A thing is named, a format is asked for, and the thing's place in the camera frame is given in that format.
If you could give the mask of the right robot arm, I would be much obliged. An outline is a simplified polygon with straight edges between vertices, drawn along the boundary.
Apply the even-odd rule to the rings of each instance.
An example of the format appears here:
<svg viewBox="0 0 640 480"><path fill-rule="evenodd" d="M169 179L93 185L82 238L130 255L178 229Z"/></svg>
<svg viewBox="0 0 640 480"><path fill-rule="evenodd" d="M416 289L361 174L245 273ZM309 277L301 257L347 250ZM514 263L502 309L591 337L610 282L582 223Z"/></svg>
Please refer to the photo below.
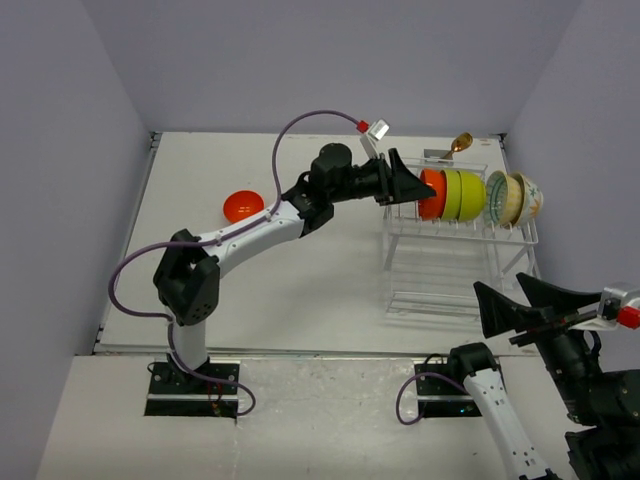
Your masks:
<svg viewBox="0 0 640 480"><path fill-rule="evenodd" d="M511 344L537 351L567 417L564 439L575 478L638 478L639 371L604 370L599 337L606 328L638 328L638 288L619 283L578 292L525 273L517 280L525 304L474 283L484 337L510 333ZM489 347L455 347L447 363L448 385L479 409L508 478L556 478L525 432Z"/></svg>

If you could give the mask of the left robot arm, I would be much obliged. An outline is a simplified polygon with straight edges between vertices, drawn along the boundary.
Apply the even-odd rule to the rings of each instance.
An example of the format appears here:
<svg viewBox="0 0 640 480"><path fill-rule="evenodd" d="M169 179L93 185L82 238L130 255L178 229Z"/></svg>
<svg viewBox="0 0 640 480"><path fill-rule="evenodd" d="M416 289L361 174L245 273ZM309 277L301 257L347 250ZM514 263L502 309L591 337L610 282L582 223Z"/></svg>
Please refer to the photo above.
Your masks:
<svg viewBox="0 0 640 480"><path fill-rule="evenodd" d="M216 232L194 236L183 229L174 234L153 276L170 314L174 383L187 393L206 385L205 321L218 305L221 279L235 267L320 229L339 202L373 198L386 206L436 194L406 167L396 149L358 166L346 145L330 143L272 207Z"/></svg>

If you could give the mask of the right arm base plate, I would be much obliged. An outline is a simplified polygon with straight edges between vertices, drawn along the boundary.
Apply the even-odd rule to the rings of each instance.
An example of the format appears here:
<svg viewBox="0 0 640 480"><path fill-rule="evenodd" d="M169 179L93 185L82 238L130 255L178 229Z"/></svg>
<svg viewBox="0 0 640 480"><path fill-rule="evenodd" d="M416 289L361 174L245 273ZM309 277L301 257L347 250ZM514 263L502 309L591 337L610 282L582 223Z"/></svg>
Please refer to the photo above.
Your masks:
<svg viewBox="0 0 640 480"><path fill-rule="evenodd" d="M415 373L421 376L415 381L418 411L422 418L473 418L481 413L472 400L459 389L439 378L426 377L424 372L451 376L447 357L430 354L421 363L414 365Z"/></svg>

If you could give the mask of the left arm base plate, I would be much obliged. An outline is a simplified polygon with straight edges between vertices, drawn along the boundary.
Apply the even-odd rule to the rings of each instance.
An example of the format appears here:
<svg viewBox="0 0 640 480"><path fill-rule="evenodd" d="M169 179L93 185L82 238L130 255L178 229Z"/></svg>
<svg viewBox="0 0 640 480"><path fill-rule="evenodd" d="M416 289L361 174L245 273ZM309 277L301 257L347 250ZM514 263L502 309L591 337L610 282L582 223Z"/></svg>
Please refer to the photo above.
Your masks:
<svg viewBox="0 0 640 480"><path fill-rule="evenodd" d="M238 418L236 386L188 376L169 361L151 362L147 371L146 417Z"/></svg>

